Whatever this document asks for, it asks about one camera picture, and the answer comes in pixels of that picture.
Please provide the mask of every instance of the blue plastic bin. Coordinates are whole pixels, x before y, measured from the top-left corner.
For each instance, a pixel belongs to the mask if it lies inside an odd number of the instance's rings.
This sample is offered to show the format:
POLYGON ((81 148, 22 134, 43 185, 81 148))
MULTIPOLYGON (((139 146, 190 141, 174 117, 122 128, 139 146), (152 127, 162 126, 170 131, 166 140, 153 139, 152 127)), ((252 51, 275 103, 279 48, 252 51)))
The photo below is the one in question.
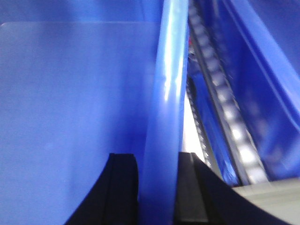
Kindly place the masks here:
POLYGON ((299 1, 197 2, 269 179, 299 177, 299 1))
POLYGON ((63 224, 133 153, 140 224, 170 224, 187 0, 0 0, 0 224, 63 224))

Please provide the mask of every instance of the metal rail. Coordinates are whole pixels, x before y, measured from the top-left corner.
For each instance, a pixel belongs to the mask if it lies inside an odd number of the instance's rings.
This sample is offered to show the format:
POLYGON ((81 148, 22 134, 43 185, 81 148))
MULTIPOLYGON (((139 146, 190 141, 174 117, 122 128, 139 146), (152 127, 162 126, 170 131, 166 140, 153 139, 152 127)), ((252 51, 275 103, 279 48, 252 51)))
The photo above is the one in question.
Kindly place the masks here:
POLYGON ((193 0, 189 1, 188 23, 195 54, 231 151, 238 177, 242 185, 267 182, 263 164, 193 0))

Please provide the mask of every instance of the blue plastic panel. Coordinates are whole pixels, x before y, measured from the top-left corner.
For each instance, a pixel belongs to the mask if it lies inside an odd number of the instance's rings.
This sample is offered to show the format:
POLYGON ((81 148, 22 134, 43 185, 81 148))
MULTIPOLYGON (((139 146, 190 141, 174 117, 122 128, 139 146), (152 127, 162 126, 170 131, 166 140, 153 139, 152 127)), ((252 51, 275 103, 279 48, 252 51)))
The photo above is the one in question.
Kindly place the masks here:
POLYGON ((270 179, 299 177, 299 1, 198 2, 270 179))
POLYGON ((163 0, 0 0, 0 23, 19 21, 156 21, 163 0))
POLYGON ((110 152, 134 153, 143 174, 158 35, 154 23, 0 26, 0 224, 63 224, 110 152))
POLYGON ((239 184, 236 172, 233 168, 229 149, 224 140, 222 129, 218 123, 211 97, 206 86, 204 77, 199 71, 198 62, 190 60, 188 63, 188 76, 192 78, 195 89, 195 104, 202 123, 204 125, 211 149, 214 152, 218 167, 225 183, 230 186, 239 184))

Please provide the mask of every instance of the blue storage bin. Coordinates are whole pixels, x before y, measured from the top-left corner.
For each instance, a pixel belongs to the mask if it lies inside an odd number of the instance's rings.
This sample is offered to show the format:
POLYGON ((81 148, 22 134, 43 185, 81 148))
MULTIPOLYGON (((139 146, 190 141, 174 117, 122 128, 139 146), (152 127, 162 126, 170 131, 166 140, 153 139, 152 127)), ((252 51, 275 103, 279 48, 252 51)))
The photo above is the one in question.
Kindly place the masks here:
POLYGON ((172 222, 187 7, 0 1, 0 224, 63 224, 111 152, 136 156, 140 224, 172 222))
POLYGON ((269 179, 299 177, 298 1, 197 2, 269 179))

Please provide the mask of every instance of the metal track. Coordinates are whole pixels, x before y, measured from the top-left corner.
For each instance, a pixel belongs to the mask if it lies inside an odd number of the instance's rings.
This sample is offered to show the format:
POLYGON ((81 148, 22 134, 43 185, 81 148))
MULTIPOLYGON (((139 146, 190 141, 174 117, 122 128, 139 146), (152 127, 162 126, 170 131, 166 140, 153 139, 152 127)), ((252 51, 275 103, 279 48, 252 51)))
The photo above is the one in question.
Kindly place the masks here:
POLYGON ((212 169, 212 171, 221 179, 222 175, 220 172, 220 169, 218 167, 215 155, 211 149, 210 146, 210 142, 207 138, 206 135, 206 131, 204 129, 202 120, 199 116, 199 112, 195 107, 195 103, 194 103, 194 99, 193 96, 191 94, 191 90, 190 90, 190 81, 187 79, 187 85, 186 85, 186 91, 187 91, 187 97, 191 106, 191 110, 192 110, 192 114, 194 117, 194 121, 195 121, 195 126, 196 126, 196 130, 197 130, 197 134, 199 137, 199 141, 200 141, 200 146, 201 146, 201 150, 203 152, 204 155, 204 162, 205 164, 212 169))
POLYGON ((225 140, 231 151, 238 177, 243 185, 267 182, 268 178, 263 164, 193 0, 189 1, 188 23, 195 54, 208 86, 225 140))

